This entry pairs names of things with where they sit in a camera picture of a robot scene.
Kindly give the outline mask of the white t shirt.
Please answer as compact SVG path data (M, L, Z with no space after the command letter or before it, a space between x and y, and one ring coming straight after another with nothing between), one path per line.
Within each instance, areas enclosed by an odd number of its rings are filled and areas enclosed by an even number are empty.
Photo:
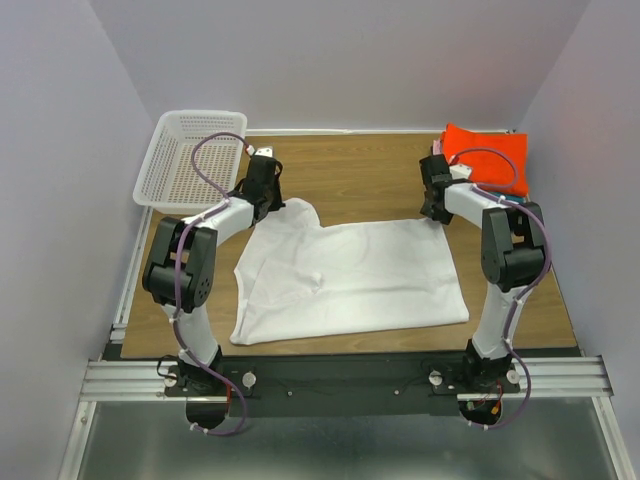
M234 274L235 345L469 320L444 229L429 219L324 227L293 198L257 224Z

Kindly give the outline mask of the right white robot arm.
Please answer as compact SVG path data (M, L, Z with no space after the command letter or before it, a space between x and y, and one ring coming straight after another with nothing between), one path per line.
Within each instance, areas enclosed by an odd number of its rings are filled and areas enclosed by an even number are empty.
M442 225L458 216L481 230L480 263L487 294L478 327L453 368L455 380L480 392L507 377L513 336L531 291L551 268L541 208L492 194L456 178L442 154L419 161L425 187L420 213Z

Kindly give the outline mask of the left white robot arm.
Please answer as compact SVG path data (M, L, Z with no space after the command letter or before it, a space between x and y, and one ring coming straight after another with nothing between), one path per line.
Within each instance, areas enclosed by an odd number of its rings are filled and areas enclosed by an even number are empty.
M191 217L165 217L156 228L142 286L168 316L180 346L178 357L192 365L187 382L201 395L214 393L222 380L220 368L213 364L220 346L206 310L217 249L284 207L282 170L273 149L260 148L228 199Z

